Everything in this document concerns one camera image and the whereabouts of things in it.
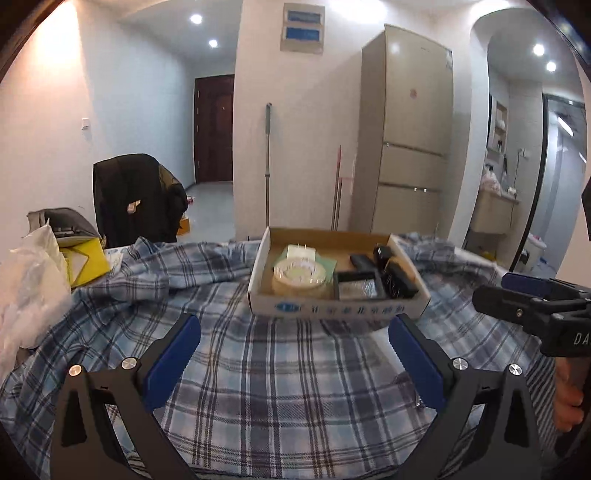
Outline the right hand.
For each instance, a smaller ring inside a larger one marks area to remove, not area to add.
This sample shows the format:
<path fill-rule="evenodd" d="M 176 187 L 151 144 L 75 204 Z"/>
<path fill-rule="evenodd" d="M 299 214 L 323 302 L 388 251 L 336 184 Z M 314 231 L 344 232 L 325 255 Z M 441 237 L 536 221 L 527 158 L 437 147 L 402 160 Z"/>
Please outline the right hand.
<path fill-rule="evenodd" d="M 555 366 L 554 424 L 560 432 L 567 433 L 584 419 L 583 393 L 571 381 L 572 368 L 568 359 L 556 358 Z"/>

